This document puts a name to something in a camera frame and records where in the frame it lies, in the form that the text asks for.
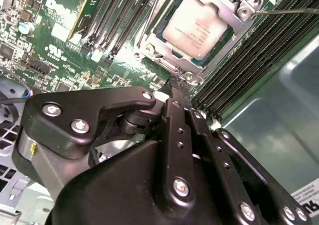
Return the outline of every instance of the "gray wire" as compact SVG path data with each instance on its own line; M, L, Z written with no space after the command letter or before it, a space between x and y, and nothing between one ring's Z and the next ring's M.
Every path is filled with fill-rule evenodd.
M270 14L290 14L290 13L307 13L318 14L319 8L301 8L301 9L288 9L288 10L274 10L274 11L257 11L257 15L270 15Z

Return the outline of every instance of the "capacitor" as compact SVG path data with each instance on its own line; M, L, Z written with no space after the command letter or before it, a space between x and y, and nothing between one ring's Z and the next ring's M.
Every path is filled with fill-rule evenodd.
M32 34L35 28L32 22L22 22L20 23L18 29L20 33L24 35L28 35L28 34Z

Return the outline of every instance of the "silver screw head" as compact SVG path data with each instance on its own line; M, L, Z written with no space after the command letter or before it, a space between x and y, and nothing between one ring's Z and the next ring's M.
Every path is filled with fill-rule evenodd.
M56 117L62 113L61 108L54 104L46 104L44 107L42 107L42 111L50 117Z
M295 220L295 215L293 214L293 212L286 206L284 206L284 212L285 215L291 220L294 221Z
M225 132L225 131L222 131L221 134L222 134L226 139L229 139L229 138L230 138L229 134L228 134L227 132Z
M71 129L76 133L85 134L89 131L90 126L85 120L75 119L71 123Z
M194 114L195 114L196 118L198 118L198 119L202 118L202 116L199 112L195 111Z
M306 217L305 213L300 208L296 208L296 212L301 220L307 221L307 217Z
M240 204L240 210L249 221L255 220L255 214L254 211L251 209L251 207L247 203L241 203Z
M176 106L177 108L180 108L180 104L177 101L172 101L173 105Z
M189 194L188 185L181 179L174 179L173 187L177 194L181 197L186 197Z
M146 98L148 100L152 99L152 96L148 92L143 92L142 95L144 98Z
M241 17L241 18L246 18L247 15L248 15L248 9L245 8L245 7L242 7L240 9L238 9L238 15Z

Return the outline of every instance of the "black robotic arm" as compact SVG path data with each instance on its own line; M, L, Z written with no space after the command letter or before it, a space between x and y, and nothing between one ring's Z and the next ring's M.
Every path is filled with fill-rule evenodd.
M46 225L310 225L306 210L226 130L212 133L170 80L36 95L13 160L56 201ZM95 147L146 139L98 163Z

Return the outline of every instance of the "memory slot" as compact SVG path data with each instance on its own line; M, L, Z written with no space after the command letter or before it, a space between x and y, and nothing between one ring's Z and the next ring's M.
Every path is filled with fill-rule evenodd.
M282 0L275 9L317 8L319 0ZM260 78L282 61L285 52L319 24L310 14L272 15L202 87L192 102L209 116L222 115Z
M103 33L106 30L106 26L108 25L108 23L110 22L111 17L114 15L115 11L118 8L121 8L123 6L123 3L125 3L125 0L112 0L110 3L110 7L108 8L108 10L106 11L106 13L103 16L102 22L99 26L99 28L97 29L96 33L94 34L94 41L96 43L100 43Z
M100 43L101 47L107 48L109 46L110 41L115 37L116 32L119 29L119 26L123 23L123 20L128 16L128 12L132 7L135 7L136 4L138 4L140 0L127 0L124 7L120 11L120 14L116 18L116 20L113 22L113 25L109 27L108 29L105 29L100 38L103 38L103 42Z
M111 6L112 0L99 0L98 5L96 6L93 15L89 19L89 23L85 32L83 33L83 37L86 35L93 35L100 27L101 22L103 20L103 15L108 11Z
M129 35L131 34L133 28L135 27L136 23L141 19L141 16L146 9L146 7L149 5L151 0L142 0L139 4L139 7L134 11L133 16L128 21L128 23L125 25L123 31L119 35L113 49L111 50L111 55L116 55Z

